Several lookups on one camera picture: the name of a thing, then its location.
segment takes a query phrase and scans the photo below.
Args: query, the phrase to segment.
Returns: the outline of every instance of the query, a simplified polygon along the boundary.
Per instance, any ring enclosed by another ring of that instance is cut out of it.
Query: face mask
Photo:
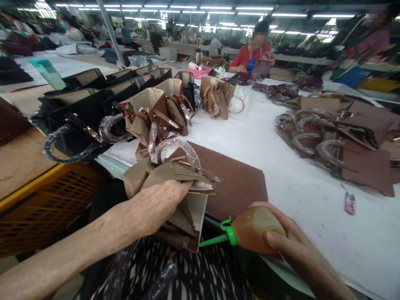
[[[60,22],[60,24],[65,30],[68,30],[68,26],[64,22]]]

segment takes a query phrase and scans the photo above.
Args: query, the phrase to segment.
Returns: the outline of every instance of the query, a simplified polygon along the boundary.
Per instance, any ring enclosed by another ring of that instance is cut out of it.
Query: blue apron
[[[251,73],[253,71],[254,65],[255,65],[255,62],[256,62],[256,60],[252,60],[251,59],[251,54],[252,53],[250,51],[250,60],[249,60],[249,63],[247,64],[247,67],[246,67],[247,73]]]

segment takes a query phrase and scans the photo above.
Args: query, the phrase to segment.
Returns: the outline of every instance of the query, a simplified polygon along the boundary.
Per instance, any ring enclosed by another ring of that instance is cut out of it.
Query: white bin
[[[166,61],[176,61],[178,59],[178,48],[160,47],[160,56],[165,58]]]

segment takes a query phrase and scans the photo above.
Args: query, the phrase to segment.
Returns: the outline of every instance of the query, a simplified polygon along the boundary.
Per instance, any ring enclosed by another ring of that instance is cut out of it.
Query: white surface
[[[31,58],[46,58],[48,59],[53,67],[59,72],[61,77],[67,77],[74,74],[78,74],[83,71],[87,71],[93,68],[98,68],[102,72],[111,71],[113,69],[98,65],[93,65],[87,62],[79,62],[70,60],[67,58],[60,57],[55,54],[49,54],[46,52],[34,52],[33,57],[20,57],[16,58],[17,64],[21,65],[21,68],[33,78],[33,81],[28,82],[29,85],[45,85],[48,84],[47,80],[36,70],[36,68],[29,62]]]
[[[228,120],[213,120],[201,110],[189,135],[179,138],[263,170],[269,202],[298,222],[344,279],[361,292],[370,291],[370,297],[398,300],[400,185],[395,185],[396,197],[387,198],[335,179],[313,160],[299,158],[275,129],[275,117],[288,108],[272,104],[261,92],[249,93],[251,102],[243,116],[230,113]],[[134,143],[116,144],[105,155],[126,165],[136,161]],[[341,183],[355,195],[354,216],[344,211]]]

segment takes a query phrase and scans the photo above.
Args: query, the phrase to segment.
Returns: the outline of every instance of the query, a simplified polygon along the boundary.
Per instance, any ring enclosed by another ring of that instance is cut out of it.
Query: red shirt
[[[269,51],[271,51],[270,44],[263,43],[262,49],[261,49],[261,56]],[[260,59],[260,49],[254,49],[252,51],[251,59],[252,60]],[[271,52],[270,52],[270,59],[275,59]],[[249,52],[249,45],[247,44],[246,46],[244,46],[242,49],[239,50],[239,53],[236,55],[235,59],[229,65],[229,68],[230,67],[238,67],[240,65],[242,65],[243,67],[246,68],[247,64],[249,63],[249,60],[250,60],[250,52]]]

